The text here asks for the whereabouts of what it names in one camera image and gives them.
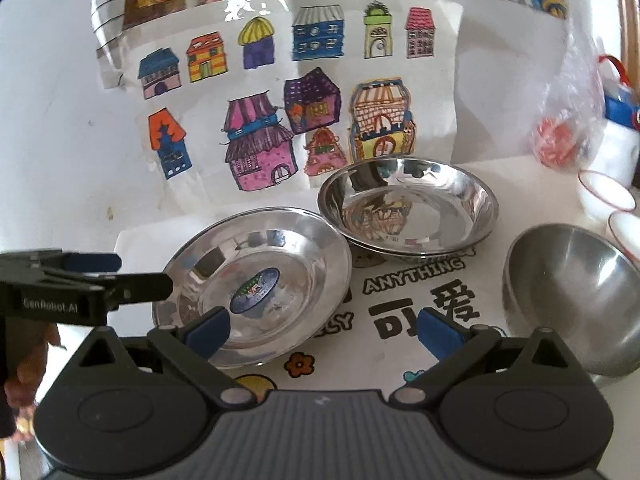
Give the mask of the person's left hand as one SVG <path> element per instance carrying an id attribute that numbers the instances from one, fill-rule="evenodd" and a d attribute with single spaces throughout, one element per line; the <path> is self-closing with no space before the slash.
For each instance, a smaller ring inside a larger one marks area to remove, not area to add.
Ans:
<path id="1" fill-rule="evenodd" d="M 56 324 L 47 325 L 43 335 L 17 364 L 15 373 L 4 383 L 6 402 L 10 408 L 28 408 L 34 403 L 37 389 L 46 371 L 50 346 L 62 346 Z"/>

